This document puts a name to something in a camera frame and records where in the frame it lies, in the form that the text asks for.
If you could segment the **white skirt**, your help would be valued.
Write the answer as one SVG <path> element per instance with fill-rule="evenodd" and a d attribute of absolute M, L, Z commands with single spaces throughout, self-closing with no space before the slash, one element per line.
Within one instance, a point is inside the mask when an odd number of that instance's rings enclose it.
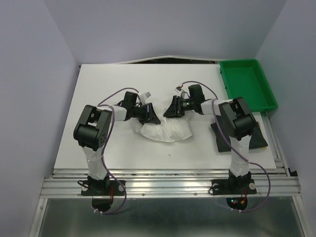
<path fill-rule="evenodd" d="M 181 118 L 166 118 L 163 116 L 165 108 L 154 107 L 154 111 L 160 120 L 160 124 L 141 124 L 138 119 L 129 121 L 131 129 L 143 137 L 165 143 L 184 141 L 193 136 L 190 123 L 197 113 L 188 111 Z"/>

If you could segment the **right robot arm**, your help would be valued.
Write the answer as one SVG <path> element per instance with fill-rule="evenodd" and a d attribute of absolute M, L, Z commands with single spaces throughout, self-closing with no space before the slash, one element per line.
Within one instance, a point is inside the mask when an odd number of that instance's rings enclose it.
<path fill-rule="evenodd" d="M 170 106 L 163 114 L 166 118 L 181 118 L 186 111 L 200 115 L 214 115 L 215 123 L 225 143 L 232 151 L 227 187 L 238 193 L 251 182 L 249 168 L 249 144 L 256 120 L 242 97 L 230 100 L 206 99 L 201 85 L 188 87 L 189 97 L 173 96 Z"/>

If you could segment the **dark grey dotted skirt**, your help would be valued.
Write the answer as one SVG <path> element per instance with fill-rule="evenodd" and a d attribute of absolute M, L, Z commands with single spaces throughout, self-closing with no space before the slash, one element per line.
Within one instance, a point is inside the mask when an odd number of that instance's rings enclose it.
<path fill-rule="evenodd" d="M 212 123 L 210 125 L 210 127 L 211 127 L 213 133 L 215 134 L 215 140 L 216 140 L 216 146 L 217 146 L 218 152 L 220 152 L 220 153 L 230 152 L 231 148 L 224 141 L 216 123 L 215 122 Z M 259 122 L 256 122 L 256 126 L 253 129 L 253 133 L 252 133 L 252 136 L 250 139 L 249 149 L 253 150 L 253 149 L 258 149 L 258 148 L 264 148 L 267 146 L 268 146 L 268 143 L 262 134 L 260 124 L 259 124 Z"/>

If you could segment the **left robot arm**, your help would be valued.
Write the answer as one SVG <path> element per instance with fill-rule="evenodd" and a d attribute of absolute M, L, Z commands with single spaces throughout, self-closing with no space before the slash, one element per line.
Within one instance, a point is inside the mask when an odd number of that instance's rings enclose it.
<path fill-rule="evenodd" d="M 149 92 L 138 94 L 127 91 L 124 99 L 116 105 L 86 105 L 75 126 L 73 137 L 85 154 L 88 177 L 79 181 L 84 191 L 106 194 L 110 188 L 109 172 L 103 162 L 104 148 L 110 138 L 115 121 L 137 119 L 141 124 L 160 124 L 152 103 L 146 100 Z"/>

